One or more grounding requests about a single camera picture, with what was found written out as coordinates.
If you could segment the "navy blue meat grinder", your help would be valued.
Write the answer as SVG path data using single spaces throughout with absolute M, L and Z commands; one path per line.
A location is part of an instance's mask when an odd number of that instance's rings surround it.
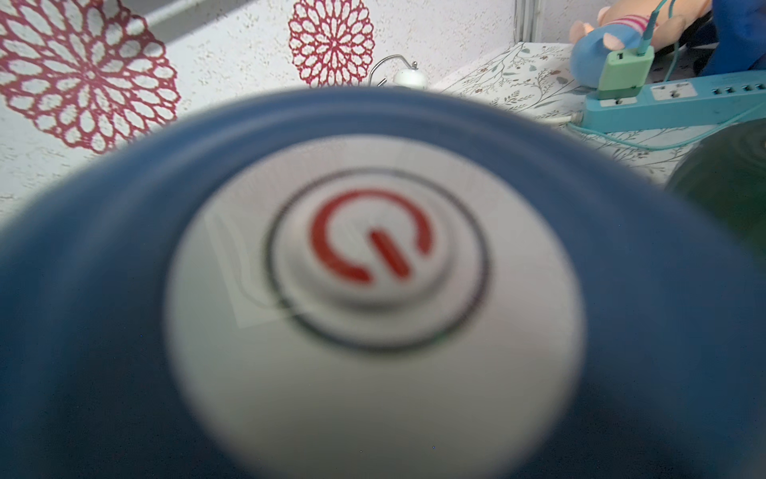
M 761 478 L 763 263 L 406 89 L 161 129 L 1 232 L 5 478 Z

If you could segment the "dark green meat grinder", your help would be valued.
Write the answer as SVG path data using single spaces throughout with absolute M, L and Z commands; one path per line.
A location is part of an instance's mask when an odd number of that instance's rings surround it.
M 665 188 L 727 227 L 765 257 L 765 121 L 727 127 L 684 157 Z

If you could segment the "green USB charger adapter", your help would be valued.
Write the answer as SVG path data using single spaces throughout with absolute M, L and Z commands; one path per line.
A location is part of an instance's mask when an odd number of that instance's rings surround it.
M 612 51 L 606 57 L 596 97 L 600 100 L 636 97 L 648 79 L 654 60 L 654 49 Z

